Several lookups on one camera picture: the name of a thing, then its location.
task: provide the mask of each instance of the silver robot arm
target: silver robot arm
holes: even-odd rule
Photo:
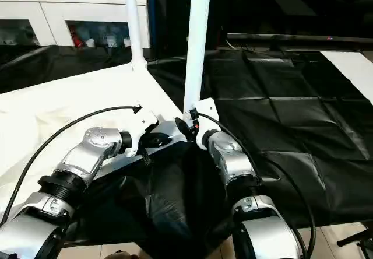
[[[50,176],[39,180],[22,207],[0,228],[0,258],[57,258],[65,231],[85,190],[108,158],[134,156],[140,137],[157,123],[153,113],[140,110],[131,133],[91,128]]]
[[[198,113],[219,120],[213,99],[199,101],[195,107]],[[251,162],[239,144],[207,118],[198,117],[198,123],[196,143],[209,151],[219,168],[232,205],[236,257],[300,258],[293,232],[259,185]]]

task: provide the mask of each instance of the black plastic sheet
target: black plastic sheet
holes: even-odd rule
[[[68,47],[45,48],[19,62],[0,58],[0,89],[130,58],[120,49]],[[148,65],[181,109],[185,67],[183,58]],[[209,52],[202,97],[215,99],[220,121],[256,153],[254,162],[269,193],[290,222],[308,226],[305,209],[289,182],[261,156],[291,174],[318,226],[372,219],[373,108],[320,53]],[[206,152],[177,143],[152,159],[150,166],[137,162],[93,183],[71,226],[69,244],[136,241],[153,258],[202,258],[230,234],[225,192]],[[171,247],[175,253],[170,254]]]

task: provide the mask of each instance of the glass cabinet door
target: glass cabinet door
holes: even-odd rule
[[[0,20],[0,45],[40,45],[29,20]]]

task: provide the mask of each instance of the black cable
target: black cable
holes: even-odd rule
[[[307,250],[305,249],[305,244],[304,244],[304,241],[303,241],[303,238],[302,238],[301,234],[299,234],[298,229],[295,228],[292,224],[288,223],[288,225],[289,225],[290,229],[293,230],[294,235],[297,238],[297,240],[299,242],[299,245],[301,246],[301,250],[302,250],[302,253],[303,253],[303,259],[306,259]]]
[[[260,175],[259,175],[259,171],[256,168],[256,165],[254,163],[252,155],[247,151],[247,149],[244,146],[244,144],[229,129],[227,129],[222,123],[220,123],[219,121],[215,120],[211,116],[208,116],[208,115],[203,114],[203,113],[196,113],[196,115],[204,117],[204,118],[207,118],[207,119],[213,121],[224,132],[226,132],[227,134],[229,134],[239,144],[239,146],[242,148],[242,151],[249,157],[249,160],[252,163],[252,167],[253,167],[256,175],[258,176],[258,178],[260,180],[262,180],[261,177],[260,177]],[[315,225],[315,219],[314,219],[314,215],[312,213],[311,207],[310,207],[309,203],[307,202],[307,200],[305,199],[305,197],[304,197],[302,191],[300,190],[300,188],[298,187],[298,185],[296,185],[296,183],[293,180],[293,178],[280,165],[278,165],[274,161],[268,159],[267,157],[263,157],[263,156],[259,156],[259,157],[262,158],[262,159],[265,159],[267,162],[269,162],[270,164],[272,164],[275,168],[279,169],[285,175],[285,177],[288,179],[288,181],[290,182],[290,184],[293,186],[293,188],[296,190],[297,194],[301,198],[301,200],[302,200],[302,202],[303,202],[303,204],[304,204],[304,206],[305,206],[305,208],[307,210],[309,221],[311,223],[311,239],[309,240],[309,245],[308,245],[308,248],[307,248],[307,252],[305,252],[304,242],[303,242],[303,239],[301,238],[300,234],[298,233],[298,231],[296,229],[293,229],[293,231],[294,231],[294,234],[295,234],[297,240],[300,242],[300,245],[301,245],[301,248],[302,248],[302,252],[303,252],[303,258],[304,259],[307,259],[307,258],[310,259],[311,256],[312,256],[312,253],[314,251],[314,247],[315,247],[315,243],[316,243],[316,225]]]
[[[79,123],[91,116],[94,116],[96,114],[100,114],[100,113],[104,113],[104,112],[107,112],[107,111],[111,111],[111,110],[118,110],[118,109],[132,109],[135,113],[138,112],[141,107],[137,107],[137,106],[115,106],[115,107],[109,107],[109,108],[105,108],[105,109],[101,109],[101,110],[97,110],[95,112],[92,112],[90,114],[87,114],[87,115],[84,115],[83,117],[80,117],[74,121],[72,121],[71,123],[67,124],[66,126],[62,127],[61,129],[59,129],[54,135],[52,135],[50,138],[47,139],[47,141],[45,141],[35,152],[35,154],[31,157],[31,159],[29,160],[29,162],[27,163],[27,165],[24,167],[19,179],[18,179],[18,182],[16,184],[16,187],[14,188],[14,191],[13,191],[13,194],[8,202],[8,205],[5,209],[5,212],[4,212],[4,215],[2,217],[2,220],[1,220],[1,223],[0,223],[0,227],[2,225],[4,225],[4,223],[8,220],[8,217],[9,217],[9,214],[10,214],[10,210],[12,209],[12,206],[13,206],[13,203],[16,199],[16,196],[18,194],[18,191],[19,191],[19,188],[21,187],[22,185],[22,182],[29,170],[29,168],[31,167],[32,163],[35,161],[36,157],[40,154],[41,151],[43,151],[43,149],[51,142],[53,141],[53,139],[55,139],[60,133],[62,133],[64,130],[70,128],[71,126],[75,125],[76,123]]]
[[[251,154],[247,151],[246,147],[243,145],[243,143],[229,130],[227,129],[222,123],[220,123],[219,121],[215,120],[214,118],[212,118],[211,116],[208,116],[206,114],[203,114],[203,113],[196,113],[197,116],[201,116],[201,117],[204,117],[204,118],[207,118],[211,121],[213,121],[215,124],[219,125],[219,127],[224,131],[226,132],[227,134],[229,134],[235,141],[237,141],[237,143],[239,144],[239,146],[242,148],[242,151],[245,153],[246,156],[249,157],[249,160],[251,162],[251,165],[256,173],[256,175],[258,176],[258,179],[261,181],[261,177],[260,177],[260,174],[259,174],[259,170],[258,168],[256,167],[256,164],[254,163],[254,160],[252,159],[252,156]]]

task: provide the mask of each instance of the white metal frame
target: white metal frame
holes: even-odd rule
[[[186,113],[200,99],[209,6],[210,0],[191,0],[184,95],[184,119],[190,125],[192,123]]]

